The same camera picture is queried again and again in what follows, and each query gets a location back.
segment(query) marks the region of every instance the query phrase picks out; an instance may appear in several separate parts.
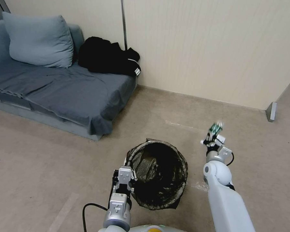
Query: beige carpet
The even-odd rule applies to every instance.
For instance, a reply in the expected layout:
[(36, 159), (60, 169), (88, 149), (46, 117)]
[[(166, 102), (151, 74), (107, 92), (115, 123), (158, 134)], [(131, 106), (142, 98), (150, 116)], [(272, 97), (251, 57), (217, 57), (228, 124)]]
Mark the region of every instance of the beige carpet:
[[(290, 88), (269, 123), (264, 111), (138, 87), (99, 142), (0, 111), (0, 232), (82, 231), (83, 205), (107, 206), (113, 170), (147, 137), (185, 156), (188, 185), (176, 210), (149, 211), (133, 201), (132, 225), (214, 231), (199, 141), (216, 120), (225, 122), (236, 156), (233, 183), (256, 231), (290, 231)], [(101, 228), (104, 214), (87, 209), (88, 232)]]

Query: blue pillow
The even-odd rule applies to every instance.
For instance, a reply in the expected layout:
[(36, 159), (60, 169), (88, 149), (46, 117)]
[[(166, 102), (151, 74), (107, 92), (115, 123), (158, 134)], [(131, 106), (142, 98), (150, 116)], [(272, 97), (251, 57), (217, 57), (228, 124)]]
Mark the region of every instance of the blue pillow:
[(64, 18), (20, 16), (3, 12), (10, 36), (10, 56), (17, 61), (45, 67), (72, 65), (73, 40)]

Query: beige wall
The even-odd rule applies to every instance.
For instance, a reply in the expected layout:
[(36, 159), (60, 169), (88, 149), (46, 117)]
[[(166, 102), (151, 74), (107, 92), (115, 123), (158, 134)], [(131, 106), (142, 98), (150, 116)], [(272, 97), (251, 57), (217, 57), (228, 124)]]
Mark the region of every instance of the beige wall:
[(124, 49), (120, 0), (5, 0), (11, 13), (29, 16), (62, 15), (78, 24), (85, 39), (98, 36), (119, 42)]
[(142, 85), (266, 109), (290, 83), (290, 1), (124, 3)]

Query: black garbage bag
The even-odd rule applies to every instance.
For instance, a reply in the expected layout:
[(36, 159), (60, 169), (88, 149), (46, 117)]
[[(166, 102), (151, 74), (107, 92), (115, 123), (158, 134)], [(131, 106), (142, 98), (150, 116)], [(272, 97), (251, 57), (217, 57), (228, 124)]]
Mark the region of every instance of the black garbage bag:
[(150, 210), (177, 207), (186, 186), (188, 163), (176, 147), (146, 139), (127, 153), (125, 165), (136, 172), (132, 196), (140, 206)]

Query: sofa base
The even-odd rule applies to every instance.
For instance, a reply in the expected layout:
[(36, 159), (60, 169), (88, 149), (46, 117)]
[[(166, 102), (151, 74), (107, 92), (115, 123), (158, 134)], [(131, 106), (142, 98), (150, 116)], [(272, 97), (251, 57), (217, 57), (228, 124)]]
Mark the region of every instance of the sofa base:
[(27, 119), (31, 119), (58, 129), (61, 129), (63, 131), (67, 131), (94, 141), (99, 141), (99, 139), (102, 137), (102, 135), (89, 135), (87, 133), (87, 129), (81, 125), (78, 125), (76, 123), (73, 123), (71, 121), (59, 121), (56, 118), (53, 118), (51, 116), (42, 114), (37, 111), (31, 111), (29, 108), (16, 105), (13, 103), (6, 103), (0, 101), (0, 110), (3, 110), (5, 112), (15, 114), (18, 116), (22, 116)]

